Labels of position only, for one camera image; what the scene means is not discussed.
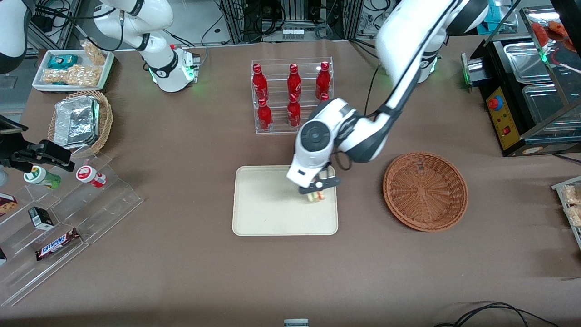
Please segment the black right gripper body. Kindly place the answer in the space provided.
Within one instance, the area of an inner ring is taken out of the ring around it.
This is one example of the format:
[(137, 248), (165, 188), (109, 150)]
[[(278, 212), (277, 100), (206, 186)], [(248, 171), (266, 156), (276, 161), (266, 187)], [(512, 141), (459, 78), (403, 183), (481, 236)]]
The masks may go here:
[(29, 145), (22, 135), (28, 129), (25, 125), (0, 116), (0, 159), (5, 168), (25, 170), (29, 167), (28, 163), (16, 160), (17, 155), (26, 151)]

